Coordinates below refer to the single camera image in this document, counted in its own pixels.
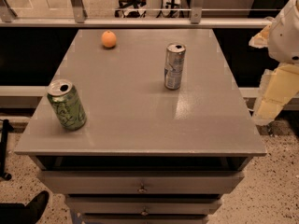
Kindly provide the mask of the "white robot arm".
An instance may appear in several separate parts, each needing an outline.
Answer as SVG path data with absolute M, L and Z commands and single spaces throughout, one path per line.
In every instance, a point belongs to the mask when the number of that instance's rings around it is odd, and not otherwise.
M 299 0 L 289 0 L 249 45 L 268 48 L 269 57 L 278 61 L 273 71 L 264 70 L 253 107 L 254 123 L 264 126 L 299 92 Z

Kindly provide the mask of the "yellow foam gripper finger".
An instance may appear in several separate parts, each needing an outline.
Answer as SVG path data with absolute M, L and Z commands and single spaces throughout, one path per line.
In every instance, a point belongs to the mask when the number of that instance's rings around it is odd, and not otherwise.
M 256 125 L 268 125 L 299 92 L 299 65 L 280 63 L 262 75 L 252 119 Z

